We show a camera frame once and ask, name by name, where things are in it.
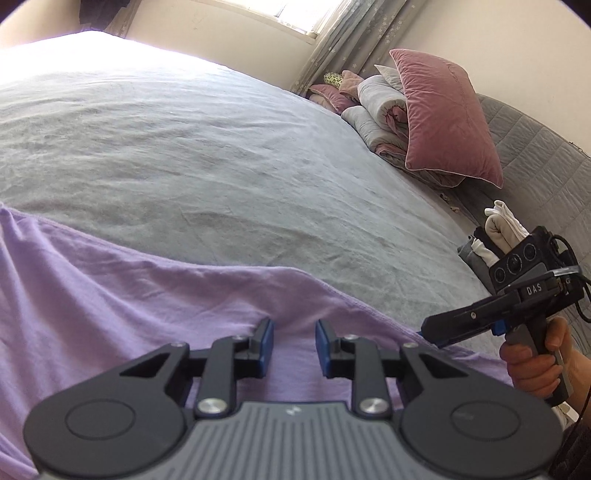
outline mattress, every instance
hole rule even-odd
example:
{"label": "mattress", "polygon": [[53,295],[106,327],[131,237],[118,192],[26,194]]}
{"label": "mattress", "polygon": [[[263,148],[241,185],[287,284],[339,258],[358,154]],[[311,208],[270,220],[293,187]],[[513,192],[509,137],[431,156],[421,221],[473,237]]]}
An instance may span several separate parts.
{"label": "mattress", "polygon": [[296,267],[413,329],[488,295],[457,255],[466,219],[303,98],[97,32],[0,62],[9,207],[174,260]]}

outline black handheld device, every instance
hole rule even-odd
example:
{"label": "black handheld device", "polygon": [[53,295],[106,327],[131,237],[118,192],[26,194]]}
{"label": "black handheld device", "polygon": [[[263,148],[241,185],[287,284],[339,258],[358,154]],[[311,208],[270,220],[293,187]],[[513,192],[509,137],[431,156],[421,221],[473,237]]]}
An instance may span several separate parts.
{"label": "black handheld device", "polygon": [[[544,479],[561,428],[547,405],[431,346],[379,349],[316,324],[326,378],[343,402],[236,402],[262,378],[273,322],[191,351],[172,343],[42,401],[24,439],[40,479]],[[194,377],[195,402],[186,406]],[[387,377],[404,408],[394,410]]]}
{"label": "black handheld device", "polygon": [[[559,252],[556,237],[544,227],[536,227],[491,267],[496,295],[427,317],[421,334],[443,348],[490,330],[494,335],[505,335],[509,343],[529,346],[534,355],[549,353],[545,347],[547,318],[576,304],[587,320],[578,305],[588,291],[587,279],[574,252],[564,243],[568,248]],[[558,364],[563,363],[560,351],[554,356]],[[568,376],[560,379],[547,399],[551,406],[566,401],[572,393]]]}

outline curtain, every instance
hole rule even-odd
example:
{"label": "curtain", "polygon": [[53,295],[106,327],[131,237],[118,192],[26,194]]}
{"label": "curtain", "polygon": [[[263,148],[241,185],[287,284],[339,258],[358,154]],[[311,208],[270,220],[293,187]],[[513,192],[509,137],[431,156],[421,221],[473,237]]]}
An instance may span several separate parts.
{"label": "curtain", "polygon": [[125,38],[141,0],[81,0],[83,30],[102,30]]}
{"label": "curtain", "polygon": [[291,91],[305,95],[326,72],[364,78],[383,61],[427,0],[345,0],[331,17]]}

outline human hand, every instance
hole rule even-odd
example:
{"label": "human hand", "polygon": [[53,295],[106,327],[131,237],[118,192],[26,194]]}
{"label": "human hand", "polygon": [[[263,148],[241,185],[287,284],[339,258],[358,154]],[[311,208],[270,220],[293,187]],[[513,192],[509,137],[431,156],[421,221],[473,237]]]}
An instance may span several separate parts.
{"label": "human hand", "polygon": [[530,347],[525,345],[501,345],[500,357],[507,362],[507,373],[513,385],[519,390],[531,393],[538,398],[547,398],[558,387],[558,378],[564,369],[568,371],[573,352],[573,340],[566,319],[555,317],[548,324],[545,346],[550,352],[560,349],[564,367],[556,364],[554,355],[533,356]]}

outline wall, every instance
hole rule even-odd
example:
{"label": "wall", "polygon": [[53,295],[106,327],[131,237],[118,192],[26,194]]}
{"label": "wall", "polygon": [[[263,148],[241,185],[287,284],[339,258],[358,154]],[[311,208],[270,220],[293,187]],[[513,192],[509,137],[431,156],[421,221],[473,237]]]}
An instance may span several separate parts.
{"label": "wall", "polygon": [[127,38],[288,89],[314,49],[305,35],[215,2],[142,0]]}
{"label": "wall", "polygon": [[591,154],[591,29],[559,0],[429,0],[397,47],[458,63]]}
{"label": "wall", "polygon": [[0,24],[0,48],[80,31],[80,0],[28,0]]}

